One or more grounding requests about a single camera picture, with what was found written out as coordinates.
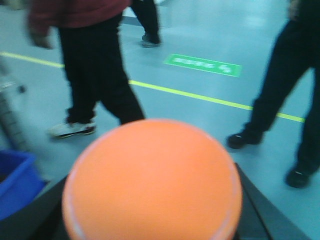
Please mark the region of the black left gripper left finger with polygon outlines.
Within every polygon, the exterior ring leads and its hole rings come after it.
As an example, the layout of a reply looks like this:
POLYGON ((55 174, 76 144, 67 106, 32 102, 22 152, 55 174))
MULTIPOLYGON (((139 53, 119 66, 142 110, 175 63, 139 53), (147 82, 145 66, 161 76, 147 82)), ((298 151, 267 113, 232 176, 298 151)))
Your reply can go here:
POLYGON ((68 240, 63 223, 62 194, 66 177, 32 203, 0 221, 2 240, 68 240))

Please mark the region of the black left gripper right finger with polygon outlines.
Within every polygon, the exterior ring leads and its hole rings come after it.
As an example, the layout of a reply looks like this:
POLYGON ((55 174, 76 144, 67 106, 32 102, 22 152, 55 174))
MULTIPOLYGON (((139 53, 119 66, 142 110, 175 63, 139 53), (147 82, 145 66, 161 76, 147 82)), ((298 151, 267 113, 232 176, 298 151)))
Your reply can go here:
POLYGON ((242 213, 235 240, 309 240, 235 165, 242 185, 242 213))

